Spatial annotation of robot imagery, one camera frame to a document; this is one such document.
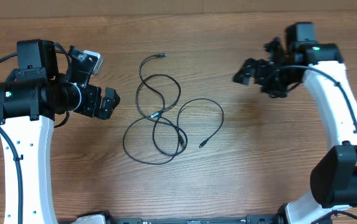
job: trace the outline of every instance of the wood grain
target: wood grain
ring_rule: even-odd
[[[313,21],[320,42],[339,45],[357,99],[357,11],[0,20],[0,58],[15,52],[18,40],[36,38],[100,52],[106,64],[91,84],[110,86],[121,96],[108,121],[73,114],[55,130],[51,168],[57,218],[104,209],[115,217],[242,217],[272,213],[299,198],[309,188],[310,171],[326,153],[315,102],[302,87],[288,98],[272,100],[258,86],[231,81],[245,59],[266,58],[263,44],[283,36],[284,28],[296,21]],[[165,166],[147,166],[129,159],[121,140],[140,117],[135,106],[139,63],[158,52],[168,56],[146,64],[144,76],[166,73],[182,88],[178,105],[166,117],[175,120],[185,102],[206,97],[222,105],[226,120],[199,149],[218,127],[220,114],[211,103],[189,106],[180,121],[189,136],[187,150]],[[66,68],[62,57],[59,64]],[[15,58],[2,63],[0,82],[16,67]],[[155,78],[150,84],[167,104],[174,101],[177,90],[171,82]],[[147,89],[140,104],[147,113],[161,107]],[[151,128],[145,121],[134,126],[126,145],[138,158],[162,161],[166,158],[154,149]],[[171,129],[160,126],[157,141],[174,150]],[[0,223],[3,169],[0,150]]]
[[[0,0],[0,19],[357,10],[357,0]]]

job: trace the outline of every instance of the cable plug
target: cable plug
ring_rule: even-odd
[[[182,137],[182,135],[178,134],[178,141],[179,143],[183,146],[185,145],[185,141],[184,141],[184,138]]]
[[[160,54],[158,54],[158,57],[165,57],[165,56],[167,56],[166,53],[160,53]]]
[[[200,145],[199,145],[199,148],[202,148],[209,140],[206,139],[204,140]]]

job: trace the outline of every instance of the wooden table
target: wooden table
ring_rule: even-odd
[[[0,58],[26,39],[100,52],[105,65],[91,84],[110,86],[121,96],[111,119],[73,114],[55,130],[51,168],[57,218],[94,210],[110,210],[115,217],[242,217],[275,213],[281,204],[299,198],[326,153],[316,103],[304,87],[273,100],[260,94],[259,86],[231,81],[245,59],[266,58],[263,44],[282,37],[284,28],[298,21],[314,22],[320,42],[339,45],[357,99],[357,11],[0,20]],[[222,105],[226,120],[199,149],[221,115],[211,103],[194,103],[180,122],[189,136],[186,151],[164,166],[148,166],[128,158],[121,141],[128,125],[140,117],[135,106],[138,66],[159,52],[168,56],[146,64],[144,76],[166,73],[182,88],[178,105],[166,117],[175,120],[185,102],[205,97]],[[59,64],[66,69],[63,57]],[[16,67],[15,58],[2,63],[0,82]],[[167,79],[155,78],[150,84],[165,95],[167,104],[176,98],[176,86]],[[140,104],[149,114],[161,108],[161,100],[147,89]],[[136,157],[162,161],[166,158],[151,142],[152,125],[144,121],[134,126],[126,145]],[[166,126],[158,127],[156,140],[170,151],[176,145],[174,131]],[[3,159],[0,141],[0,223]],[[353,221],[342,217],[337,222]]]

